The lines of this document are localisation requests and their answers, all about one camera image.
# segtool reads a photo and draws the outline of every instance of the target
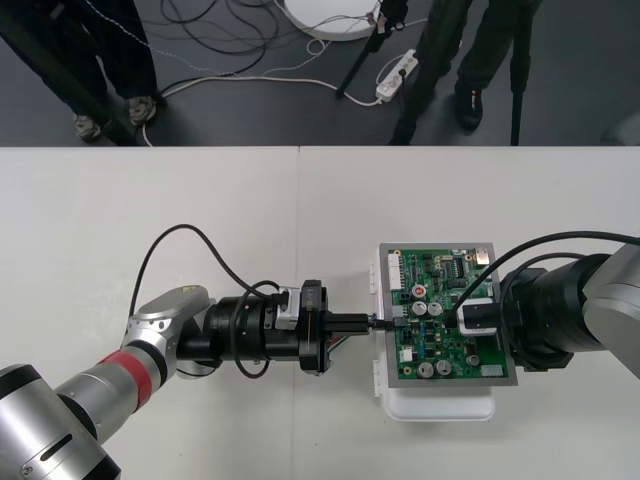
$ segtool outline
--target circuit board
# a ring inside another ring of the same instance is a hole
[[[445,322],[447,312],[488,265],[487,250],[387,253],[398,379],[509,378],[501,335],[465,330],[451,319]],[[493,296],[489,279],[469,300],[491,303]]]

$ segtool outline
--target sneaker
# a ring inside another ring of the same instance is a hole
[[[456,84],[456,120],[466,130],[475,130],[482,121],[482,90]]]
[[[140,127],[156,115],[156,101],[151,97],[133,97],[129,99],[129,119]]]
[[[95,142],[102,133],[100,125],[86,115],[75,115],[73,124],[76,128],[77,137],[85,143]]]

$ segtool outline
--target power strip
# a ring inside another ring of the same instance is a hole
[[[402,77],[400,76],[400,70],[404,69],[407,73],[405,79],[409,78],[411,72],[418,66],[418,60],[413,56],[416,53],[415,50],[409,50],[404,56],[396,63],[395,67],[384,77],[384,80],[378,88],[376,88],[376,97],[383,102],[389,102],[395,96],[402,85]]]

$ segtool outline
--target wire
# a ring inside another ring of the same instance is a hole
[[[504,285],[501,287],[502,295],[500,295],[500,321],[502,323],[502,326],[504,327],[504,332],[507,335],[509,343],[515,350],[515,353],[517,354],[517,356],[530,364],[527,366],[534,367],[534,368],[537,367],[537,369],[540,369],[541,367],[545,368],[545,367],[551,367],[553,365],[556,365],[558,362],[566,358],[567,355],[571,355],[571,354],[558,353],[558,354],[545,355],[542,353],[527,352],[526,349],[521,344],[521,342],[518,341],[518,339],[515,338],[515,336],[511,333],[511,329],[507,325],[506,316],[505,316],[507,296],[508,296],[508,293],[511,291],[511,285],[513,285],[513,282],[518,277],[518,275],[520,275],[522,272],[524,272],[527,268],[529,268],[531,265],[535,263],[539,263],[544,260],[550,260],[553,258],[573,258],[573,259],[579,260],[581,258],[584,258],[584,255],[580,255],[578,253],[567,253],[567,252],[548,253],[546,255],[539,255],[523,263],[516,270],[511,272],[511,276],[509,277],[508,280],[505,281]]]
[[[135,285],[135,287],[133,289],[133,295],[131,296],[131,303],[129,304],[129,316],[130,317],[135,312],[136,301],[138,300],[138,293],[140,292],[140,285],[142,284],[142,277],[144,276],[144,272],[147,269],[147,264],[149,263],[149,259],[151,258],[151,255],[155,251],[156,247],[160,244],[162,239],[165,238],[170,233],[175,232],[176,230],[191,230],[192,232],[196,233],[200,237],[200,239],[205,243],[205,245],[209,248],[209,250],[211,251],[213,256],[216,258],[216,260],[218,261],[218,263],[222,267],[222,269],[238,285],[240,285],[242,288],[247,290],[249,293],[253,293],[256,297],[260,297],[263,300],[268,300],[269,298],[271,298],[269,295],[265,295],[264,293],[259,292],[258,290],[256,290],[255,288],[253,288],[249,284],[247,284],[240,277],[238,277],[238,275],[236,275],[234,273],[234,271],[231,270],[229,265],[227,265],[227,262],[225,262],[222,259],[222,257],[218,253],[218,250],[216,250],[216,247],[213,246],[213,243],[211,243],[211,240],[209,240],[209,238],[202,232],[202,230],[200,230],[198,227],[194,227],[193,225],[182,223],[182,224],[179,224],[179,225],[174,225],[173,227],[165,230],[158,238],[156,238],[156,240],[153,242],[153,244],[151,244],[151,247],[149,248],[149,251],[147,252],[147,254],[144,257],[144,260],[142,261],[142,265],[140,266],[140,270],[138,271],[138,277],[136,278],[136,285]]]
[[[197,78],[197,79],[193,79],[192,81],[190,81],[189,83],[186,83],[180,87],[175,88],[174,90],[170,90],[166,93],[163,93],[163,96],[169,97],[171,95],[174,95],[176,93],[179,93],[183,90],[186,90],[187,88],[191,88],[194,85],[198,85],[199,83],[202,82],[209,82],[209,81],[237,81],[237,82],[242,82],[242,81],[268,81],[268,82],[282,82],[282,83],[311,83],[311,84],[315,84],[315,85],[320,85],[326,88],[329,88],[331,90],[337,90],[338,87],[336,87],[335,85],[331,85],[329,83],[325,83],[322,82],[320,80],[314,80],[311,78],[278,78],[278,77],[202,77],[202,78]],[[347,97],[349,100],[351,100],[353,103],[355,103],[356,105],[359,105],[361,107],[375,107],[376,105],[380,105],[382,103],[382,100],[378,99],[375,102],[370,102],[370,103],[365,103],[365,102],[361,102],[360,100],[358,100],[357,98],[352,97],[351,95],[349,95],[348,93],[344,94],[345,97]],[[144,138],[144,141],[147,143],[148,146],[153,147],[154,145],[151,143],[151,141],[149,140],[148,136],[147,136],[147,125],[143,125],[142,126],[142,136]]]
[[[160,14],[162,15],[162,17],[170,22],[170,23],[179,23],[179,24],[185,24],[185,23],[192,23],[195,22],[196,20],[200,20],[202,17],[204,17],[207,13],[209,13],[211,11],[211,9],[215,6],[215,4],[218,2],[218,0],[213,0],[209,6],[200,14],[196,15],[193,18],[188,18],[188,19],[183,19],[182,17],[180,17],[180,15],[178,15],[178,19],[176,20],[175,18],[171,18],[169,17],[169,15],[167,15],[164,11],[164,2],[165,0],[160,0]],[[173,2],[171,0],[169,0],[169,3],[171,4],[171,6],[173,7],[173,9],[175,10],[175,6],[173,5]]]
[[[215,70],[212,70],[210,68],[203,68],[203,67],[198,67],[194,64],[192,64],[189,60],[187,60],[186,58],[177,55],[175,53],[171,53],[171,52],[165,52],[164,50],[160,50],[158,48],[152,47],[151,45],[149,45],[149,43],[144,42],[142,40],[140,40],[137,36],[135,36],[133,33],[131,33],[129,30],[127,30],[126,28],[124,28],[122,25],[120,25],[116,20],[107,17],[104,13],[102,13],[100,10],[98,10],[95,5],[93,3],[91,3],[91,0],[84,0],[84,2],[91,8],[91,10],[93,10],[95,12],[96,15],[98,15],[100,18],[102,18],[104,21],[112,23],[113,25],[115,25],[116,27],[118,27],[120,30],[122,30],[126,35],[129,35],[131,38],[133,38],[135,41],[137,41],[138,43],[140,43],[141,45],[144,45],[145,47],[147,47],[149,50],[151,50],[152,52],[157,53],[158,55],[162,55],[165,57],[169,57],[169,58],[173,58],[175,60],[178,60],[182,63],[184,63],[187,67],[189,67],[192,70],[196,70],[198,72],[213,72],[218,76],[230,76],[230,75],[237,75],[238,73],[242,73],[242,72],[246,72],[247,70],[249,70],[251,67],[253,67],[254,65],[256,65],[260,60],[262,60],[262,57],[264,56],[266,50],[264,50],[262,52],[262,54],[256,59],[254,60],[251,64],[247,65],[244,68],[241,68],[239,70],[236,70],[235,72],[216,72]]]
[[[231,317],[229,318],[229,346],[231,347],[231,356],[233,357],[233,361],[235,362],[236,366],[238,367],[238,370],[240,370],[240,372],[242,372],[242,374],[247,377],[247,378],[251,378],[251,379],[256,379],[256,378],[260,378],[261,376],[263,376],[265,373],[267,373],[267,370],[269,369],[269,364],[271,363],[269,360],[267,360],[264,364],[264,367],[262,368],[262,370],[260,370],[258,373],[251,373],[249,372],[246,368],[244,368],[242,366],[242,362],[240,361],[240,357],[238,355],[238,347],[237,347],[237,324],[238,324],[238,317],[240,316],[240,310],[242,310],[242,307],[244,306],[245,302],[247,301],[247,298],[249,298],[249,294],[253,293],[253,291],[256,291],[257,288],[260,288],[262,286],[271,286],[273,288],[275,288],[276,290],[280,290],[280,286],[277,283],[274,283],[270,280],[262,280],[261,282],[258,283],[254,283],[251,286],[251,290],[252,291],[245,291],[242,296],[240,297],[240,300],[238,300],[238,304],[236,305],[235,310],[233,311],[233,314],[231,315]]]
[[[216,372],[216,370],[217,370],[217,369],[216,369],[216,368],[214,368],[211,372],[209,372],[209,373],[204,373],[204,374],[202,374],[202,375],[198,375],[198,374],[195,374],[195,373],[185,372],[184,370],[180,370],[179,368],[176,368],[176,370],[177,370],[178,372],[182,373],[183,375],[188,376],[188,377],[193,377],[193,378],[204,378],[204,377],[208,377],[209,375],[214,374],[214,373]]]
[[[172,21],[170,17],[168,17],[166,15],[166,13],[164,12],[164,1],[162,0],[161,2],[161,10],[160,13],[162,14],[162,16],[164,17],[165,20],[168,21]],[[182,19],[182,15],[180,14],[180,11],[178,10],[178,7],[176,6],[176,4],[174,3],[173,0],[169,0],[169,5],[171,6],[171,8],[173,9],[173,11],[175,12],[176,16],[179,19]],[[223,55],[232,55],[232,56],[239,56],[239,55],[250,55],[253,54],[257,51],[262,51],[262,55],[261,55],[261,59],[264,56],[264,53],[266,52],[266,47],[269,45],[269,41],[266,39],[266,37],[264,36],[264,34],[262,33],[262,31],[256,27],[255,25],[253,25],[252,23],[246,21],[246,19],[240,17],[232,8],[231,8],[231,4],[229,3],[229,0],[225,0],[225,5],[227,6],[227,9],[229,10],[229,13],[231,13],[231,15],[236,18],[237,20],[239,20],[240,22],[244,23],[245,25],[248,25],[251,29],[253,29],[259,36],[260,39],[262,40],[262,44],[258,45],[258,46],[252,46],[251,48],[247,49],[247,50],[238,50],[238,51],[234,51],[234,50],[222,50],[216,47],[213,47],[205,42],[203,42],[200,37],[197,37],[193,34],[193,32],[191,30],[189,30],[189,27],[187,26],[188,22],[176,22],[177,25],[180,25],[180,27],[182,28],[182,30],[184,30],[184,32],[196,43],[198,43],[199,45],[203,46],[204,48],[206,48],[207,50],[211,50],[212,52],[216,52],[216,53],[221,53]],[[274,29],[274,33],[273,35],[277,35],[280,29],[280,26],[278,25],[278,21],[275,18],[275,16],[273,15],[273,13],[271,13],[270,10],[265,10],[269,13],[269,15],[271,15],[271,18],[274,20],[275,22],[275,29]]]
[[[544,237],[534,238],[533,240],[529,240],[528,242],[523,243],[522,245],[515,247],[505,253],[498,260],[489,265],[481,274],[476,278],[475,282],[473,282],[469,288],[467,288],[464,293],[460,296],[456,304],[453,306],[453,309],[449,311],[449,315],[455,318],[456,312],[460,309],[460,306],[467,300],[471,294],[480,286],[482,282],[484,282],[489,275],[495,272],[501,265],[511,260],[516,255],[524,252],[533,247],[537,247],[538,245],[542,245],[544,243],[555,242],[558,240],[568,240],[572,238],[590,238],[594,240],[607,240],[610,242],[619,242],[619,243],[628,243],[630,245],[636,245],[640,247],[640,239],[637,237],[631,237],[629,235],[621,235],[617,233],[610,232],[594,232],[594,231],[575,231],[575,232],[561,232],[554,233],[552,235],[545,235]]]

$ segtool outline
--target gray floor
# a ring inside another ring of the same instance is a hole
[[[140,15],[161,20],[159,1],[137,0]],[[177,0],[185,16],[198,12],[209,0]],[[431,2],[410,0],[408,20],[424,18]],[[486,0],[476,0],[470,10],[463,39],[464,53],[473,41]],[[283,32],[294,30],[273,9]],[[271,28],[269,17],[257,9],[242,14]],[[219,2],[211,20],[239,35],[255,35],[228,14]],[[534,25],[532,71],[522,118],[523,145],[596,145],[603,131],[640,109],[640,2],[637,0],[547,0]],[[394,34],[369,60],[353,82],[350,93],[374,100],[374,78],[392,57],[415,46],[423,25]],[[148,25],[167,36],[183,37],[177,27]],[[213,27],[193,27],[199,35],[221,36]],[[252,57],[229,57],[205,50],[192,41],[171,41],[150,36],[151,44],[189,59],[195,65],[225,72],[247,64]],[[250,73],[291,67],[309,58],[306,37],[285,48],[270,50]],[[363,40],[334,43],[317,60],[283,76],[316,78],[339,84],[361,51]],[[228,43],[219,44],[228,47]],[[0,145],[77,146],[71,112],[0,43],[4,75],[0,85]],[[182,63],[156,55],[160,86],[200,76]],[[511,92],[508,63],[502,66],[484,93],[485,118],[471,135],[463,134],[450,112],[455,68],[443,78],[436,98],[420,120],[414,145],[507,145]],[[156,145],[384,145],[399,115],[397,101],[374,108],[337,101],[331,91],[313,85],[266,82],[207,82],[169,99],[169,107],[149,129]],[[103,140],[99,145],[110,145]]]

